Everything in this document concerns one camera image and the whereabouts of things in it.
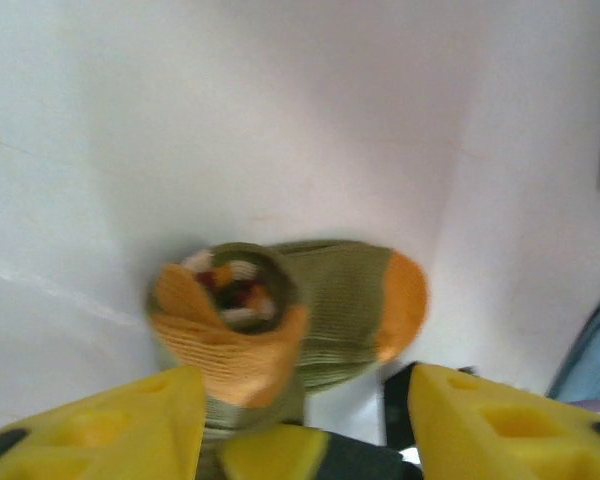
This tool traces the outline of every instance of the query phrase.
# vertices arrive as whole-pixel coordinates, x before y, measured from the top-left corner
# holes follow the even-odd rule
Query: white surface
[[[150,373],[151,275],[230,240],[394,246],[405,362],[542,391],[600,297],[599,136],[600,0],[0,0],[0,425]],[[376,384],[313,422],[379,441]]]

